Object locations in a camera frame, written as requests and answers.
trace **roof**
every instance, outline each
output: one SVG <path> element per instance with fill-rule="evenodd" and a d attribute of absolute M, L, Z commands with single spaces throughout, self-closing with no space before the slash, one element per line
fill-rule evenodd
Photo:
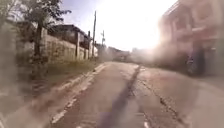
<path fill-rule="evenodd" d="M 83 36 L 88 37 L 88 35 L 84 31 L 82 31 L 80 28 L 76 27 L 73 24 L 61 24 L 61 25 L 54 25 L 51 27 L 51 29 L 56 29 L 56 28 L 66 29 L 66 30 L 72 29 L 73 31 L 81 33 Z"/>

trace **utility pole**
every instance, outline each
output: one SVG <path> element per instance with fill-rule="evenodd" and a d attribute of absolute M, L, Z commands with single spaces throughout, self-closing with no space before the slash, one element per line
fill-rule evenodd
<path fill-rule="evenodd" d="M 105 41 L 104 30 L 103 30 L 103 33 L 101 35 L 102 35 L 102 46 L 103 46 L 104 45 L 103 42 Z"/>
<path fill-rule="evenodd" d="M 93 25 L 93 47 L 92 47 L 92 57 L 94 58 L 94 45 L 95 45 L 95 31 L 96 31 L 96 11 L 94 14 L 94 25 Z"/>

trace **window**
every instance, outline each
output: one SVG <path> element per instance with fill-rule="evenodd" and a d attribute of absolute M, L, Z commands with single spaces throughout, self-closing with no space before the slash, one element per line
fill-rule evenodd
<path fill-rule="evenodd" d="M 210 3 L 201 4 L 196 10 L 198 20 L 204 20 L 212 15 L 212 6 Z"/>

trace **street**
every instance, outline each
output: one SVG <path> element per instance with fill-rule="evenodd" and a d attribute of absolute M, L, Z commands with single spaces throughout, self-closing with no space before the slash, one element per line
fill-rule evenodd
<path fill-rule="evenodd" d="M 105 68 L 47 128 L 223 128 L 224 93 L 176 72 L 134 64 Z"/>

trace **curb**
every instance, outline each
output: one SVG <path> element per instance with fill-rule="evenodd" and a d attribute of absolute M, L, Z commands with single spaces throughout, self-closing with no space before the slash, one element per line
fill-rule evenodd
<path fill-rule="evenodd" d="M 45 127 L 62 108 L 88 88 L 90 81 L 96 74 L 105 68 L 105 64 L 100 64 L 93 71 L 80 75 L 69 80 L 62 86 L 52 88 L 52 90 L 27 103 L 24 107 L 8 115 L 5 122 L 6 128 L 43 128 Z"/>

